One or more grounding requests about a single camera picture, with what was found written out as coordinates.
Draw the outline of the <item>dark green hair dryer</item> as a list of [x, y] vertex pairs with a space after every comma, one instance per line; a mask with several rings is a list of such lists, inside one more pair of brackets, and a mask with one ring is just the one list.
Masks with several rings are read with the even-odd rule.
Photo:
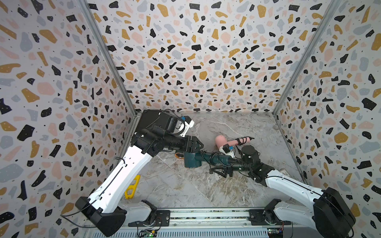
[[211, 167], [242, 164], [244, 165], [244, 171], [248, 171], [247, 163], [240, 159], [231, 158], [221, 152], [205, 153], [200, 151], [197, 153], [184, 153], [184, 164], [186, 168], [199, 168], [202, 166], [202, 163], [207, 163]]
[[176, 152], [176, 153], [175, 153], [175, 157], [176, 157], [177, 159], [181, 159], [181, 160], [183, 160], [183, 159], [184, 159], [184, 154], [181, 153], [181, 152]]

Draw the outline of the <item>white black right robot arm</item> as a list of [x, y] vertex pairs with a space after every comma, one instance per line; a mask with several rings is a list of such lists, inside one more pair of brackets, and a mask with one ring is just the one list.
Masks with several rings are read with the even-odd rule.
[[270, 225], [281, 222], [297, 223], [319, 232], [324, 238], [352, 238], [356, 219], [339, 192], [331, 187], [320, 189], [284, 175], [260, 160], [253, 146], [241, 149], [240, 158], [222, 152], [204, 155], [202, 159], [211, 169], [232, 174], [246, 172], [254, 182], [277, 190], [299, 202], [290, 204], [273, 199], [265, 208], [262, 220]]

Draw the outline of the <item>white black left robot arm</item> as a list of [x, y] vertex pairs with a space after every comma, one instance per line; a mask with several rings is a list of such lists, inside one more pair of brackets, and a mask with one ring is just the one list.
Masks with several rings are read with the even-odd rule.
[[168, 110], [145, 110], [136, 126], [120, 162], [106, 180], [89, 197], [80, 197], [75, 206], [105, 237], [114, 235], [122, 226], [160, 226], [157, 208], [143, 200], [121, 205], [120, 200], [144, 166], [158, 153], [177, 151], [195, 153], [203, 144], [187, 135], [194, 126], [189, 116], [177, 116]]

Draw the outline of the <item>pink hair dryer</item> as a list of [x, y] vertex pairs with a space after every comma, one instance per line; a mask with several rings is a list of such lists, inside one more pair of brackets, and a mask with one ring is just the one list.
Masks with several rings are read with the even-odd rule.
[[254, 140], [254, 138], [248, 136], [248, 137], [242, 137], [242, 138], [237, 138], [237, 139], [228, 141], [225, 136], [219, 135], [215, 138], [215, 143], [217, 148], [219, 149], [219, 147], [225, 144], [229, 144], [230, 146], [243, 145], [243, 144], [249, 143], [251, 140]]

